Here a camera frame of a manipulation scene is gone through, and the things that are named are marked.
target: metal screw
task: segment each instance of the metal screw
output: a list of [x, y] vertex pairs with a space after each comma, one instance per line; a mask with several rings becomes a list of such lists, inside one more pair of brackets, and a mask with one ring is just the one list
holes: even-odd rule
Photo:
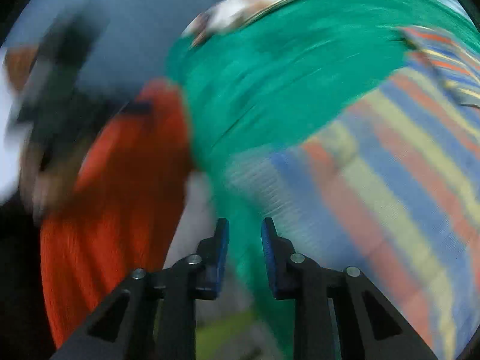
[[301, 253], [293, 253], [290, 256], [291, 261], [294, 263], [303, 263], [305, 261], [305, 256]]
[[346, 269], [346, 273], [349, 276], [352, 276], [352, 278], [358, 278], [360, 276], [360, 269], [358, 269], [356, 266], [349, 266]]
[[195, 266], [196, 264], [200, 264], [202, 262], [202, 257], [200, 257], [198, 254], [191, 254], [187, 257], [187, 262], [191, 266]]
[[145, 269], [143, 268], [137, 268], [134, 269], [133, 272], [131, 273], [131, 277], [138, 280], [138, 279], [143, 279], [146, 275]]

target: orange cloth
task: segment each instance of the orange cloth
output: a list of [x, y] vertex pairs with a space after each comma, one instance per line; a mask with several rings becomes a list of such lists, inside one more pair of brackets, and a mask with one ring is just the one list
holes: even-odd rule
[[119, 115], [90, 150], [76, 192], [41, 228], [46, 311], [57, 347], [126, 274], [161, 269], [191, 170], [178, 89], [149, 84], [149, 115]]

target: yellow stripe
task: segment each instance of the yellow stripe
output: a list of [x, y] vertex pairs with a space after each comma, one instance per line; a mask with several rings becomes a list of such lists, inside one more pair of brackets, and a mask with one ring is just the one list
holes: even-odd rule
[[412, 27], [413, 28], [423, 28], [424, 30], [428, 30], [428, 31], [436, 34], [436, 31], [434, 31], [434, 30], [432, 30], [431, 28], [428, 28], [428, 27], [423, 27], [423, 26], [412, 26]]
[[478, 61], [478, 59], [476, 59], [474, 56], [472, 56], [470, 53], [468, 53], [463, 47], [460, 47], [457, 45], [457, 48], [463, 53], [465, 54], [467, 57], [473, 59], [477, 64], [480, 65], [480, 62]]
[[464, 92], [470, 96], [473, 96], [473, 97], [476, 97], [477, 99], [480, 99], [480, 94], [474, 92], [474, 91], [469, 91], [468, 89], [463, 89], [463, 88], [459, 88], [460, 92]]
[[455, 62], [455, 63], [457, 63], [457, 64], [462, 64], [462, 62], [459, 61], [458, 59], [450, 58], [450, 57], [448, 57], [448, 56], [446, 56], [446, 55], [440, 54], [439, 52], [436, 52], [436, 51], [433, 51], [433, 50], [421, 49], [421, 52], [427, 53], [427, 54], [431, 54], [431, 55], [433, 55], [433, 56], [439, 56], [440, 58], [448, 59], [449, 61]]
[[476, 140], [477, 144], [480, 144], [480, 130], [470, 124], [457, 108], [441, 93], [423, 74], [417, 72], [411, 68], [405, 68], [401, 70], [402, 74], [405, 74], [416, 82], [423, 90], [426, 90], [430, 97], [434, 99], [451, 117], [451, 119], [457, 123], [460, 127], [470, 133]]
[[413, 123], [379, 90], [368, 93], [364, 99], [386, 121], [387, 125], [415, 147], [430, 166], [437, 170], [460, 198], [471, 218], [480, 226], [480, 204], [476, 200], [475, 188], [454, 161], [435, 143], [434, 139]]
[[458, 85], [458, 83], [456, 81], [452, 81], [451, 79], [448, 79], [446, 82], [445, 82], [445, 86], [447, 88], [454, 88]]
[[322, 146], [335, 159], [335, 166], [342, 168], [355, 158], [357, 145], [350, 140], [350, 134], [342, 123], [335, 119], [316, 134]]
[[[335, 129], [347, 147], [356, 146], [355, 138], [344, 126], [338, 124]], [[342, 174], [346, 182], [375, 213], [376, 218], [408, 257], [412, 268], [424, 283], [439, 315], [438, 330], [442, 336], [445, 358], [453, 359], [456, 346], [456, 328], [452, 315], [453, 289], [445, 268], [438, 261], [428, 240], [423, 237], [404, 205], [361, 157], [357, 156], [355, 161], [343, 168]]]
[[443, 58], [443, 59], [447, 59], [449, 61], [452, 61], [452, 62], [455, 62], [459, 65], [461, 65], [466, 71], [469, 72], [469, 75], [475, 80], [477, 81], [477, 84], [480, 85], [480, 80], [477, 78], [477, 76], [475, 74], [472, 73], [472, 70], [470, 68], [470, 66], [468, 66], [467, 64], [465, 64], [462, 60], [459, 60], [459, 59], [453, 59], [453, 58], [450, 58], [446, 55], [443, 55], [441, 54], [440, 52], [436, 52], [436, 51], [433, 51], [433, 50], [429, 50], [429, 49], [421, 49], [422, 52], [424, 53], [427, 53], [427, 54], [431, 54], [433, 56], [437, 56], [437, 57], [440, 57], [440, 58]]

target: black cloth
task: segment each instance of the black cloth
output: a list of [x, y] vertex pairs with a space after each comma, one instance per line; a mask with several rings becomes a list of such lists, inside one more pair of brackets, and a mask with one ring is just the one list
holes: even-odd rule
[[0, 359], [45, 360], [55, 351], [40, 275], [39, 229], [18, 193], [0, 206]]

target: teal fabric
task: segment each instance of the teal fabric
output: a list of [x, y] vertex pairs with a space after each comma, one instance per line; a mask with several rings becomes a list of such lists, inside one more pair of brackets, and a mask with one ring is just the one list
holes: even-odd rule
[[190, 49], [180, 39], [167, 73], [179, 83], [196, 164], [210, 177], [217, 215], [230, 221], [229, 260], [258, 313], [292, 356], [293, 303], [268, 289], [261, 216], [226, 184], [231, 156], [308, 137], [402, 66], [397, 26], [442, 27], [480, 52], [473, 25], [436, 0], [298, 0]]

